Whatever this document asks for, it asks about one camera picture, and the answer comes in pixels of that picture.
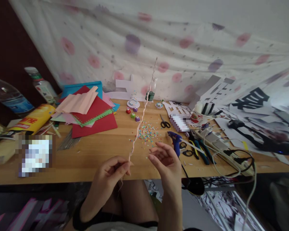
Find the blue glue gun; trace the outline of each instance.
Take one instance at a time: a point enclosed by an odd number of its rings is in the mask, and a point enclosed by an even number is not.
[[[172,138],[172,142],[173,142],[173,149],[176,152],[177,156],[180,156],[180,142],[182,139],[182,136],[180,136],[179,134],[175,133],[175,132],[167,132],[168,135]]]

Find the water bottle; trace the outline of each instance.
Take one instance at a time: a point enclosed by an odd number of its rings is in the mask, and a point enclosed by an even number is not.
[[[34,106],[15,87],[2,80],[0,80],[0,102],[21,118],[34,110]]]
[[[51,84],[43,79],[39,71],[35,67],[25,67],[25,71],[33,79],[33,86],[38,90],[38,92],[43,96],[47,103],[53,104],[58,102],[59,97],[55,90],[52,88]]]

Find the black shorts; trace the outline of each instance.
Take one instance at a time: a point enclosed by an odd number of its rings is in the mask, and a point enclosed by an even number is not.
[[[99,224],[99,223],[104,223],[104,222],[116,222],[116,221],[123,221],[126,223],[130,223],[130,222],[126,221],[123,216],[118,216],[118,215],[115,215],[112,213],[102,212],[101,210],[98,212],[97,215],[98,215],[99,219],[98,220],[96,219],[95,220],[96,222],[93,225]],[[157,227],[158,222],[157,221],[147,221],[147,222],[135,224],[135,225],[138,225],[138,226],[141,226],[144,228],[150,228],[150,227]]]

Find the bottle cap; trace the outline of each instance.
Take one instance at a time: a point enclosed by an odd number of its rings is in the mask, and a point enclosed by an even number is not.
[[[39,72],[35,67],[25,67],[25,71],[28,74],[35,74],[35,73]]]

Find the wooden table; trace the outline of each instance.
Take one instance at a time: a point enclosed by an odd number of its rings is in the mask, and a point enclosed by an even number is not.
[[[91,181],[96,169],[110,157],[120,155],[128,158],[132,148],[130,140],[135,138],[138,123],[125,113],[126,100],[113,99],[112,101],[121,104],[115,115],[118,124],[117,129],[82,137],[80,142],[71,149],[57,151],[54,155],[52,168],[45,169],[45,172],[36,173],[32,177],[17,177],[19,160],[14,155],[6,164],[0,165],[0,185]],[[143,102],[140,102],[140,105],[141,107],[136,113],[138,116],[142,115],[144,108]],[[144,122],[146,123],[144,125],[151,124],[155,128],[153,132],[158,132],[158,138],[154,138],[154,142],[161,141],[171,145],[171,138],[167,136],[169,129],[161,129],[159,114],[163,116],[164,120],[169,121],[165,108],[157,109],[155,103],[149,103],[144,116]],[[57,147],[71,128],[71,125],[64,125],[63,123],[59,126],[62,138],[56,137]],[[144,144],[144,140],[140,139],[136,141],[135,150],[131,157],[131,161],[134,163],[134,166],[131,167],[132,175],[125,176],[125,180],[160,178],[158,171],[147,159],[149,148],[152,145],[155,144],[150,142]],[[281,163],[276,158],[257,153],[254,154],[254,158],[258,173],[289,172],[289,166]],[[180,160],[182,163],[185,161],[185,169],[189,177],[219,176],[214,165],[205,165],[201,158],[196,160],[194,157],[181,155]],[[235,169],[221,158],[217,158],[216,162],[221,173],[230,174],[235,172]]]

